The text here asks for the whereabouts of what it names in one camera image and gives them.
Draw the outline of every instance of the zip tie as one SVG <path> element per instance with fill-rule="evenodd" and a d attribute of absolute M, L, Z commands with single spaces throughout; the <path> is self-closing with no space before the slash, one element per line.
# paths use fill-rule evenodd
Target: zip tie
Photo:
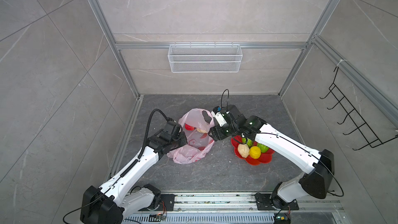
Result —
<path fill-rule="evenodd" d="M 340 59 L 339 63 L 337 63 L 337 65 L 336 65 L 336 67 L 338 67 L 340 62 L 342 62 L 342 61 L 348 61 L 348 60 Z"/>

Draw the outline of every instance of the black wire rack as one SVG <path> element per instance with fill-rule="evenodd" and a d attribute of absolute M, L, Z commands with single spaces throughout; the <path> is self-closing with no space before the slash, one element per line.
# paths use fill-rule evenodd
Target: black wire rack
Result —
<path fill-rule="evenodd" d="M 335 80 L 336 80 L 336 76 L 337 76 L 337 72 L 339 71 L 339 68 L 338 67 L 336 67 L 334 70 L 333 70 L 333 72 L 335 72 L 336 71 L 336 73 L 335 73 L 335 75 L 334 75 L 334 79 L 333 79 L 333 83 L 330 85 L 330 87 L 329 87 L 329 92 L 328 92 L 328 94 L 325 96 L 325 97 L 320 97 L 321 99 L 324 99 L 324 98 L 326 98 L 329 94 L 332 94 L 333 96 L 334 96 L 334 98 L 337 100 L 337 103 L 332 107 L 332 108 L 329 108 L 329 107 L 327 107 L 327 109 L 328 110 L 332 110 L 333 108 L 335 108 L 337 105 L 340 105 L 343 109 L 344 109 L 344 111 L 346 112 L 346 117 L 344 118 L 344 120 L 343 120 L 343 122 L 341 122 L 341 123 L 339 123 L 339 122 L 337 122 L 338 124 L 343 124 L 345 121 L 346 121 L 346 119 L 347 119 L 347 117 L 349 117 L 350 119 L 351 119 L 351 121 L 354 123 L 354 125 L 355 125 L 355 129 L 354 130 L 352 130 L 351 132 L 349 132 L 349 133 L 343 133 L 344 135 L 350 135 L 351 133 L 353 133 L 353 132 L 355 132 L 356 130 L 358 130 L 361 134 L 362 134 L 362 136 L 363 136 L 363 138 L 366 140 L 366 142 L 367 142 L 367 144 L 366 145 L 364 145 L 364 146 L 362 146 L 362 147 L 360 147 L 360 148 L 358 148 L 358 149 L 354 149 L 353 148 L 353 150 L 354 151 L 358 151 L 358 150 L 360 150 L 360 149 L 362 149 L 362 148 L 364 148 L 364 147 L 366 147 L 366 146 L 370 146 L 370 147 L 372 147 L 372 148 L 375 148 L 375 147 L 378 147 L 379 145 L 382 145 L 382 144 L 385 144 L 385 143 L 387 143 L 387 142 L 389 142 L 389 141 L 391 141 L 391 140 L 394 140 L 394 139 L 396 139 L 396 138 L 398 138 L 398 134 L 397 135 L 395 135 L 395 137 L 393 137 L 393 138 L 391 138 L 391 139 L 389 139 L 389 140 L 387 140 L 387 141 L 381 141 L 380 140 L 380 138 L 376 135 L 376 133 L 372 130 L 372 128 L 368 125 L 368 123 L 365 121 L 365 119 L 361 116 L 361 114 L 357 111 L 357 109 L 351 104 L 351 102 L 348 100 L 348 98 L 343 94 L 343 92 L 341 92 L 341 90 L 337 87 L 337 85 L 334 83 L 335 82 Z M 340 94 L 343 96 L 341 99 L 338 99 L 337 97 L 336 97 L 336 95 L 333 93 L 333 90 L 334 89 L 336 89 L 336 90 L 338 90 L 339 92 L 340 92 Z M 343 106 L 343 104 L 341 103 L 341 101 L 343 100 L 343 99 L 346 99 L 346 101 L 349 103 L 349 105 L 351 105 L 351 107 L 353 108 L 352 110 L 350 110 L 350 111 L 348 111 L 347 109 L 346 109 L 346 107 L 344 107 Z M 354 114 L 354 113 L 357 113 L 359 116 L 360 116 L 360 119 L 362 120 L 362 122 L 363 123 L 361 123 L 361 124 L 358 124 L 357 122 L 355 122 L 354 121 L 354 118 L 353 118 L 353 116 L 351 115 L 351 114 Z M 369 141 L 366 137 L 365 137 L 365 135 L 363 134 L 363 131 L 361 130 L 361 127 L 362 128 L 369 128 L 369 130 L 373 133 L 373 135 L 376 137 L 376 139 L 374 140 L 374 141 Z"/>

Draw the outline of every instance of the wire basket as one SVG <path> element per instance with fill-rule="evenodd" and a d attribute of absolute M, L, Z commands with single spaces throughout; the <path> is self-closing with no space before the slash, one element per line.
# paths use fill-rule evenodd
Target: wire basket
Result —
<path fill-rule="evenodd" d="M 238 72 L 242 50 L 238 44 L 175 44 L 167 56 L 173 73 Z"/>

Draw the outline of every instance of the dark gray floor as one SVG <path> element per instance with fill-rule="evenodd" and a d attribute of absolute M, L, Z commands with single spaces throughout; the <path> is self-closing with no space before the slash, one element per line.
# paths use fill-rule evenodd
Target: dark gray floor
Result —
<path fill-rule="evenodd" d="M 298 213 L 290 214 L 291 224 L 336 224 L 332 213 Z"/>
<path fill-rule="evenodd" d="M 159 108 L 178 121 L 192 108 L 211 111 L 220 105 L 220 95 L 145 95 L 137 121 L 127 145 L 122 165 L 132 159 L 140 147 L 148 117 Z M 298 140 L 288 114 L 277 95 L 231 95 L 234 104 L 246 116 L 256 115 L 273 127 Z M 149 136 L 162 128 L 164 118 L 155 113 Z M 297 176 L 301 170 L 288 159 L 274 153 L 272 162 L 251 166 L 236 157 L 230 139 L 218 141 L 205 158 L 186 165 L 176 164 L 164 156 L 137 182 L 152 184 L 162 191 L 272 191 L 277 183 Z"/>

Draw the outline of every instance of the pink plastic bag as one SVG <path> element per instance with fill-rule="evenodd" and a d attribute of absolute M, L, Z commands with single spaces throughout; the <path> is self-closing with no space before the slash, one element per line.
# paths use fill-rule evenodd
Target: pink plastic bag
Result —
<path fill-rule="evenodd" d="M 205 111 L 205 115 L 207 113 L 209 116 L 208 120 L 211 118 L 210 123 L 205 121 L 203 111 Z M 187 136 L 188 144 L 167 153 L 167 157 L 172 158 L 175 163 L 179 164 L 193 163 L 204 158 L 214 144 L 214 140 L 207 134 L 210 128 L 214 126 L 211 113 L 205 109 L 194 108 L 182 116 L 178 123 Z M 187 130 L 186 124 L 195 127 L 195 129 Z"/>

